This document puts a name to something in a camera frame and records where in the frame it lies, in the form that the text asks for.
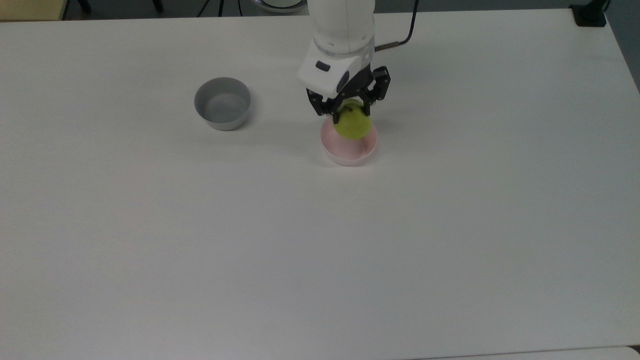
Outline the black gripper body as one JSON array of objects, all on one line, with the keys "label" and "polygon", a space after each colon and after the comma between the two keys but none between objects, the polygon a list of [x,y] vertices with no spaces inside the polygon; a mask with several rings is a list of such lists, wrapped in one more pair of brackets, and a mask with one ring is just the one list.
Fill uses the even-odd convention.
[{"label": "black gripper body", "polygon": [[374,81],[374,75],[370,64],[349,79],[348,75],[349,72],[346,71],[339,79],[338,84],[336,85],[336,95],[332,96],[330,100],[336,100],[341,94],[347,95],[348,93],[368,88]]}]

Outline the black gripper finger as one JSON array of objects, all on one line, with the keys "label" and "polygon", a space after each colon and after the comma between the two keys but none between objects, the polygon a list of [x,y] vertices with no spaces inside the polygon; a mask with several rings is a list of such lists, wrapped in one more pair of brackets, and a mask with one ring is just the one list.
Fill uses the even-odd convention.
[{"label": "black gripper finger", "polygon": [[327,98],[323,100],[323,96],[319,93],[306,89],[307,98],[318,116],[330,116],[333,124],[339,123],[339,108],[342,105],[342,95],[338,94],[336,98]]},{"label": "black gripper finger", "polygon": [[391,84],[391,76],[386,66],[380,66],[371,71],[371,82],[359,90],[359,98],[362,100],[362,111],[369,117],[371,106],[377,101],[386,98],[388,88]]}]

